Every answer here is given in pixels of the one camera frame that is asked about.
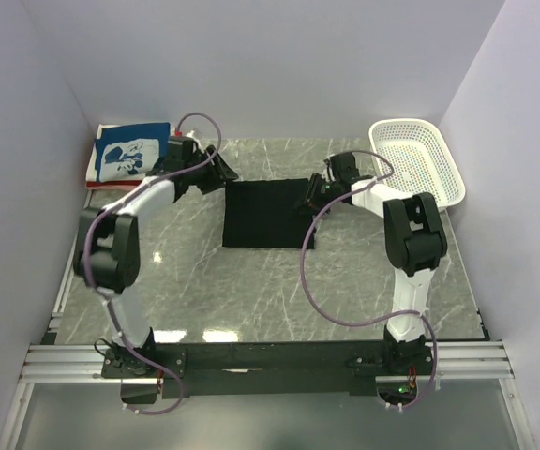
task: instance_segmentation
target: white arm segment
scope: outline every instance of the white arm segment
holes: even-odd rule
[[[358,181],[353,184],[352,190],[363,188],[370,182],[371,180]],[[383,202],[393,199],[408,199],[412,195],[410,192],[402,192],[378,183],[370,190],[353,195],[352,203],[384,218]],[[395,269],[392,312],[412,309],[424,313],[427,307],[428,287],[433,275],[434,270],[426,269],[416,272],[413,277],[408,277],[403,270]],[[387,322],[386,328],[396,342],[416,340],[424,335],[422,319],[412,315],[393,317]]]
[[[110,289],[101,288],[101,290],[112,296],[115,295]],[[124,289],[120,295],[116,295],[113,298],[112,306],[124,336],[134,347],[141,347],[147,340],[147,336],[149,336],[149,323],[147,323],[143,315],[143,304],[141,303],[141,297],[137,293],[137,288],[130,286]],[[106,307],[104,309],[110,322],[110,327],[112,328],[113,341],[124,347],[122,339],[113,330],[110,311]]]
[[[153,178],[155,177],[145,177],[142,184],[149,183]],[[104,206],[104,209],[119,204],[125,197]],[[168,207],[172,203],[174,203],[174,183],[170,180],[164,180],[157,182],[132,202],[123,206],[117,214],[130,214],[138,217],[141,229],[158,209]],[[118,317],[124,336],[134,347],[141,347],[149,335],[149,324],[143,314],[141,297],[139,297],[136,287],[130,286],[124,289],[120,295],[115,295],[111,290],[104,291],[114,296],[112,300],[113,310]],[[112,323],[108,309],[105,308],[105,310],[108,320]],[[124,346],[118,336],[114,336],[113,341]]]

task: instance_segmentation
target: folded black fabric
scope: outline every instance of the folded black fabric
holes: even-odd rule
[[[301,248],[312,216],[298,214],[294,206],[307,187],[306,178],[229,183],[222,246]],[[314,234],[307,248],[314,248]]]

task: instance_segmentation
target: folded clothing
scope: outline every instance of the folded clothing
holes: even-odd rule
[[[301,248],[312,216],[294,207],[307,188],[306,178],[227,184],[222,246]],[[314,234],[307,248],[314,248]]]
[[[99,126],[87,168],[86,186],[133,189],[158,159],[166,155],[170,132],[167,122]]]

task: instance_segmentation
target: gray floor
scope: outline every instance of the gray floor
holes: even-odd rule
[[[402,415],[375,397],[304,394],[195,397],[166,415],[135,416],[122,411],[118,391],[37,385],[16,448],[519,449],[497,381],[443,381],[441,391]]]
[[[368,140],[228,140],[222,155],[244,180],[309,177],[331,153],[365,148]],[[363,166],[371,170],[368,157]],[[102,205],[117,192],[97,192]],[[285,341],[381,338],[383,325],[348,329],[320,317],[299,282],[298,251],[221,246],[222,190],[192,188],[141,229],[138,280],[157,341]],[[429,293],[438,338],[482,338],[483,332],[449,218],[449,252]],[[316,234],[307,257],[310,288],[329,313],[360,321],[388,312],[394,273],[384,252],[382,220],[340,204]],[[83,281],[71,280],[56,343],[86,344],[109,336],[103,308]]]

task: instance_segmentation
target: table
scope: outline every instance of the table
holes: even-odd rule
[[[369,149],[361,139],[232,139],[222,156],[243,180],[309,177],[330,154]],[[369,157],[359,156],[373,172]],[[98,191],[91,205],[119,198]],[[158,342],[379,339],[383,324],[350,329],[312,309],[299,281],[298,250],[221,246],[224,191],[196,188],[160,210],[141,228],[142,268],[137,281],[147,320]],[[480,316],[446,212],[449,251],[428,295],[427,314],[439,339],[484,337]],[[338,204],[316,234],[307,257],[310,289],[342,320],[389,312],[394,270],[384,251],[382,220]],[[73,277],[55,343],[86,344],[110,337],[96,296]]]

